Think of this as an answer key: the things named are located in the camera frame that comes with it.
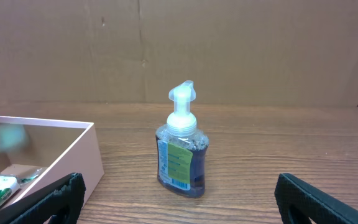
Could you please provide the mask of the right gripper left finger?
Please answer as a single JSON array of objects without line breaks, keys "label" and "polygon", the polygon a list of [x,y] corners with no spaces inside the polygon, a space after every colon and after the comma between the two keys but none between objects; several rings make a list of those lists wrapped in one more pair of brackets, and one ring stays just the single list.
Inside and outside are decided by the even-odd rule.
[{"label": "right gripper left finger", "polygon": [[0,224],[76,224],[85,192],[82,174],[68,174],[0,210]]}]

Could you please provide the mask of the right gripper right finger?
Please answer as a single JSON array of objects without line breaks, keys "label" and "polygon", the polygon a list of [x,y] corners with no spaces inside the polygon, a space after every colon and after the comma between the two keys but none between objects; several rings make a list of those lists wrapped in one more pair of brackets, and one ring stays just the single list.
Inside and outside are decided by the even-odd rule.
[{"label": "right gripper right finger", "polygon": [[289,173],[274,191],[284,224],[358,224],[358,210]]}]

